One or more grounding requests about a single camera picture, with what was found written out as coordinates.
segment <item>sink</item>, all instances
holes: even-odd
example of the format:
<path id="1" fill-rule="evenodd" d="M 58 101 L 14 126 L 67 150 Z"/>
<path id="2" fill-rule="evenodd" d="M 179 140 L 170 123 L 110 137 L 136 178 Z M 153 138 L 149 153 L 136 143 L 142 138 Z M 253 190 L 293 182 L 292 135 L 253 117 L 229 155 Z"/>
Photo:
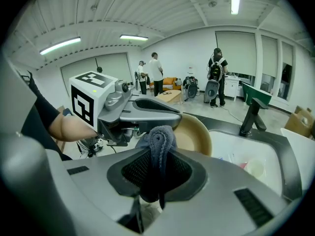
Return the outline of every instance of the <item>sink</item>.
<path id="1" fill-rule="evenodd" d="M 212 157 L 236 164 L 282 195 L 282 175 L 276 151 L 269 144 L 209 131 L 212 141 Z"/>

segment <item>gray towel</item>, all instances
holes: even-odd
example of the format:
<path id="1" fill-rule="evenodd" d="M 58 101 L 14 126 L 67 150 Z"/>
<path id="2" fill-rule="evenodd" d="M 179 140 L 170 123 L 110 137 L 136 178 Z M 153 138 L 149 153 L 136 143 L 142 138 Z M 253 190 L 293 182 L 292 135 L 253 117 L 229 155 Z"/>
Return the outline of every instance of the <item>gray towel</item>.
<path id="1" fill-rule="evenodd" d="M 136 148 L 147 147 L 151 149 L 151 162 L 158 184 L 158 196 L 161 208 L 164 208 L 165 169 L 167 153 L 171 147 L 176 148 L 176 138 L 171 126 L 158 126 L 149 134 L 140 138 Z"/>

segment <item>floor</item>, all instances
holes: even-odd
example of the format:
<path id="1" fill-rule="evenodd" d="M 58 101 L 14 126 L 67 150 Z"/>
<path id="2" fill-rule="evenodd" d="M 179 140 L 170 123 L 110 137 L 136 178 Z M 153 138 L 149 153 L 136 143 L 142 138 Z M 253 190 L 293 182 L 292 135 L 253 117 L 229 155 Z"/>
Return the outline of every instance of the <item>floor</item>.
<path id="1" fill-rule="evenodd" d="M 224 120 L 241 125 L 249 106 L 246 105 L 243 100 L 238 98 L 236 99 L 236 101 L 233 101 L 233 98 L 226 97 L 225 102 L 226 104 L 224 108 L 211 108 L 209 104 L 205 104 L 203 102 L 203 93 L 201 93 L 194 99 L 182 101 L 182 104 L 180 104 L 179 102 L 173 103 L 173 107 L 181 112 L 187 112 L 195 115 Z M 269 108 L 259 110 L 259 115 L 267 127 L 267 132 L 282 135 L 280 128 L 284 127 L 286 122 L 288 121 L 288 114 L 273 108 Z M 116 152 L 121 152 L 134 148 L 137 142 L 138 139 L 133 137 L 127 147 L 114 148 Z M 111 147 L 107 147 L 106 144 L 107 142 L 104 141 L 104 147 L 102 151 L 97 153 L 97 156 L 115 153 L 114 150 Z M 66 143 L 64 147 L 64 154 L 70 156 L 72 159 L 83 159 L 87 157 L 86 154 L 80 154 L 76 142 Z"/>

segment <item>cable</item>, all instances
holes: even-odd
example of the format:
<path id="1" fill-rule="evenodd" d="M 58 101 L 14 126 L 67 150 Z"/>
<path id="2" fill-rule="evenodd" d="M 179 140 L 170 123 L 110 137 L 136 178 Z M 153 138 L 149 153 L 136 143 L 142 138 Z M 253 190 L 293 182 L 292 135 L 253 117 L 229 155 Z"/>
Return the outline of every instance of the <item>cable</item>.
<path id="1" fill-rule="evenodd" d="M 115 153 L 117 153 L 117 152 L 115 151 L 115 149 L 113 148 L 113 146 L 110 146 L 110 147 L 114 150 Z"/>
<path id="2" fill-rule="evenodd" d="M 228 111 L 228 113 L 229 113 L 232 117 L 234 117 L 235 119 L 237 119 L 238 121 L 240 121 L 240 122 L 242 122 L 242 123 L 243 123 L 243 121 L 242 121 L 242 120 L 240 120 L 240 119 L 236 118 L 233 114 L 231 114 L 231 112 L 230 112 L 228 109 L 226 109 L 226 108 L 222 108 L 222 109 L 227 110 L 227 111 Z"/>

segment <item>gray countertop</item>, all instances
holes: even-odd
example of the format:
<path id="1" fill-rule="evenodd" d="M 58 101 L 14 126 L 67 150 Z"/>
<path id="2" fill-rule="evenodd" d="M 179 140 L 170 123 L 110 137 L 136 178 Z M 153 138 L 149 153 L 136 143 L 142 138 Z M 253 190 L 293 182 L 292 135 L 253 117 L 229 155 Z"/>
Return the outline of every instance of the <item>gray countertop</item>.
<path id="1" fill-rule="evenodd" d="M 232 134 L 236 136 L 239 135 L 240 125 L 193 114 L 189 115 L 197 117 L 207 127 L 209 131 L 218 130 L 227 134 Z M 248 136 L 248 139 L 267 143 L 275 149 L 275 152 L 279 159 L 282 175 L 282 196 L 288 201 L 292 201 L 301 197 L 302 182 L 300 171 L 288 139 L 284 136 L 276 135 L 269 132 L 262 132 L 254 128 L 252 128 L 251 135 Z"/>

